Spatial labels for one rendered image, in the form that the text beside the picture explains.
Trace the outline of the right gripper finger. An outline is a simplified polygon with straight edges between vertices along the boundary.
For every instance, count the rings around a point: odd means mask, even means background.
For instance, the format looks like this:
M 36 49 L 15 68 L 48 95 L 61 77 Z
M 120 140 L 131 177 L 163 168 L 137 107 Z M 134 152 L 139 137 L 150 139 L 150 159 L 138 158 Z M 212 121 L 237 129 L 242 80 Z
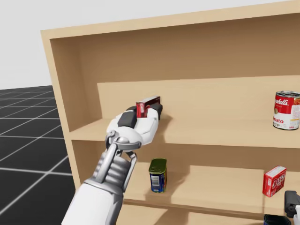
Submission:
M 296 191 L 285 191 L 285 213 L 294 225 L 300 225 L 300 195 Z

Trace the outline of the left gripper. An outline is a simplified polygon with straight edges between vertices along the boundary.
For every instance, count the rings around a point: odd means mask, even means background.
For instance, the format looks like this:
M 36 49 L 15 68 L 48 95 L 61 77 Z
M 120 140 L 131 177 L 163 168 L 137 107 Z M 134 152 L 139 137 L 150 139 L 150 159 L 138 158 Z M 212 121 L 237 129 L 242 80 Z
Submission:
M 150 144 L 158 129 L 162 109 L 161 104 L 152 104 L 147 117 L 137 119 L 136 106 L 131 106 L 116 116 L 106 129 L 106 148 L 113 142 L 121 145 L 120 150 L 136 150 L 141 145 Z

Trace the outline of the blue flat can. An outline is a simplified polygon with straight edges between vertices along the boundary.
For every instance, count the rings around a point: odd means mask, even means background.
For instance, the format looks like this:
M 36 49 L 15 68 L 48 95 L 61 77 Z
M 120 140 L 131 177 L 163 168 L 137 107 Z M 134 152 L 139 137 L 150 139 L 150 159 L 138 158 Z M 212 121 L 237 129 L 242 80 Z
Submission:
M 265 214 L 263 225 L 292 225 L 292 223 L 286 216 Z

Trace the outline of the red and white carton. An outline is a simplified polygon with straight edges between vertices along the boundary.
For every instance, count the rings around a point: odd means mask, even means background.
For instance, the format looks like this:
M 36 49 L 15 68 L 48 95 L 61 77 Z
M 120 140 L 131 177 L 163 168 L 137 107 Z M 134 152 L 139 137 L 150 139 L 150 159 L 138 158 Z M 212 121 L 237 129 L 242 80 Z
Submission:
M 262 193 L 267 197 L 272 197 L 284 187 L 286 168 L 280 165 L 272 168 L 263 176 Z

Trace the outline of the green and blue rectangular can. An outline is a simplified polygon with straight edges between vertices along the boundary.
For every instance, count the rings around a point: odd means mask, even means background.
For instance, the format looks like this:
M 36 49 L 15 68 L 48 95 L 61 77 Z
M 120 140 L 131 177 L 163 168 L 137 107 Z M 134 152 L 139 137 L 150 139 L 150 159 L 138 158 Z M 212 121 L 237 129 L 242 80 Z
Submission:
M 154 193 L 164 193 L 167 183 L 167 160 L 165 158 L 152 159 L 149 166 L 151 190 Z

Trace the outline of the pale wooden shelf unit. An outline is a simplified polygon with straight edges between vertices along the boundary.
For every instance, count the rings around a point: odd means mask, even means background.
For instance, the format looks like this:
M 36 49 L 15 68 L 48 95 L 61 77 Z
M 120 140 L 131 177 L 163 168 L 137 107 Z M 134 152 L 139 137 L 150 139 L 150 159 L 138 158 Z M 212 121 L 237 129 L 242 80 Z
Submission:
M 136 101 L 163 105 L 117 225 L 262 225 L 300 194 L 300 129 L 273 126 L 275 94 L 300 91 L 300 0 L 42 31 L 75 187 L 106 128 Z M 167 160 L 164 193 L 149 166 Z M 263 176 L 286 168 L 284 187 Z

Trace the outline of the red and white can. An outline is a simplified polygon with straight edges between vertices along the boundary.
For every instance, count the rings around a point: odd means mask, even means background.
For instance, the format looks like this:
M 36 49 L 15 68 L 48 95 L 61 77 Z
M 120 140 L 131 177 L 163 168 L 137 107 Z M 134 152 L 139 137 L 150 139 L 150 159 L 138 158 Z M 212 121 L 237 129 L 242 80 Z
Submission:
M 275 95 L 273 126 L 296 130 L 300 125 L 300 92 L 282 90 Z

